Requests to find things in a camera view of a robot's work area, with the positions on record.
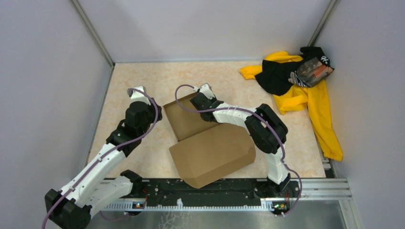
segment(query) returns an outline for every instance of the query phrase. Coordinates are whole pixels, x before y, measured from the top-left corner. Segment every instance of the pile of clothes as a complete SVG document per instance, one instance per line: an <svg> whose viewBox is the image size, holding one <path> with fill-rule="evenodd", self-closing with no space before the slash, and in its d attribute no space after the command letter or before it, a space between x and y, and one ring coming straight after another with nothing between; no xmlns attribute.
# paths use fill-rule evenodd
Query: pile of clothes
<svg viewBox="0 0 405 229"><path fill-rule="evenodd" d="M320 47L302 47L300 51L301 55L294 56L285 51L273 53L263 60L262 66L247 66L239 72L247 80L256 79L273 94L282 115L308 108L324 156L341 161L343 152L332 129L325 82L334 69Z"/></svg>

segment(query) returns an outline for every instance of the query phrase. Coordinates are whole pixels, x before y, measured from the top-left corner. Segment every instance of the white and black robotic arm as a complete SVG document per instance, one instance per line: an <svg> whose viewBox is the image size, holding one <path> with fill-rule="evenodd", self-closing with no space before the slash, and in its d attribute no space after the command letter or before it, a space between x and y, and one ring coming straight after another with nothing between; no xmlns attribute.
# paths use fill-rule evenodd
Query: white and black robotic arm
<svg viewBox="0 0 405 229"><path fill-rule="evenodd" d="M136 87L145 92L144 87ZM143 135L154 122L156 111L150 100L139 92L128 91L131 104L126 110L125 119L121 120L116 130L106 140L96 157L68 184L59 191L51 189L45 195L47 211L69 190L69 194L51 213L49 219L63 229L85 228L100 210L111 202L129 193L139 193L142 178L127 170L108 185L100 185L101 181L121 161L135 149L141 140L119 147L105 156L112 148ZM157 106L158 121L162 119L161 107Z"/></svg>
<svg viewBox="0 0 405 229"><path fill-rule="evenodd" d="M194 107L201 111L215 108L227 108L212 112L200 113L201 118L207 122L230 123L245 128L252 137L255 145L264 153L268 162L268 179L274 182L274 187L281 192L290 180L290 174L283 162L280 144L274 134L263 126L251 112L261 116L274 129L282 143L286 141L287 127L267 105L261 104L257 108L244 108L227 104L217 100L209 84L205 83L200 88L194 89L197 94L190 100Z"/></svg>

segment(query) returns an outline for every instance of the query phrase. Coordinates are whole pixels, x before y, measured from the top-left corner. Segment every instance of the cardboard box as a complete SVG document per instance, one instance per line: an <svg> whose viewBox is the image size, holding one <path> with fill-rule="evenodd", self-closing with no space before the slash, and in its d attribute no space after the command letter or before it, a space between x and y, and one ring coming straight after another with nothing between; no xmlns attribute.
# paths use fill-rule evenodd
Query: cardboard box
<svg viewBox="0 0 405 229"><path fill-rule="evenodd" d="M195 110L190 102L195 95L179 101ZM201 188L254 162L255 144L243 127L206 122L176 101L163 108L179 142L169 148L171 156L180 178L190 186Z"/></svg>

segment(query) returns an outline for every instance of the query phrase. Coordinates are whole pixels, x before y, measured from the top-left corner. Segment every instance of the gray wall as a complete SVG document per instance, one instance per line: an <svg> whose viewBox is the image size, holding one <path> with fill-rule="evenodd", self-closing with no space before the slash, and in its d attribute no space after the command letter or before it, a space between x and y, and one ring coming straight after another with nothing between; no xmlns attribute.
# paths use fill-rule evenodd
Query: gray wall
<svg viewBox="0 0 405 229"><path fill-rule="evenodd" d="M81 0L115 62L262 59L305 46L328 0Z"/></svg>
<svg viewBox="0 0 405 229"><path fill-rule="evenodd" d="M366 229L404 228L405 1L341 1L316 43L328 78L333 128Z"/></svg>
<svg viewBox="0 0 405 229"><path fill-rule="evenodd" d="M40 228L45 193L84 166L110 68L67 0L0 1L0 34L0 228Z"/></svg>

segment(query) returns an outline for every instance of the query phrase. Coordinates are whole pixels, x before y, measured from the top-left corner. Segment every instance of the marble-patterned table surface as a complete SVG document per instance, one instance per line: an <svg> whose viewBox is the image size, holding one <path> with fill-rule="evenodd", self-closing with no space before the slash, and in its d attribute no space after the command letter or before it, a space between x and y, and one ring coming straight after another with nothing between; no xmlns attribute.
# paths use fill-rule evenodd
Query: marble-patterned table surface
<svg viewBox="0 0 405 229"><path fill-rule="evenodd" d="M256 80L245 80L238 69L261 62L155 62L118 63L115 66L101 113L96 136L90 151L91 161L110 133L125 117L130 104L127 88L143 85L148 95L158 105L174 101L174 91L180 84L201 86L209 83L219 100L242 107L258 107L268 104L288 127L286 141L286 163L301 177L325 177L320 150L313 133L308 111L287 112L281 115L273 96L264 91ZM179 90L179 98L193 91ZM176 144L176 138L165 113L151 133L142 140L129 157L121 162L108 177L117 177L130 169L147 178L179 178L169 147ZM227 178L256 178L267 176L267 162L264 153L256 148L256 159Z"/></svg>

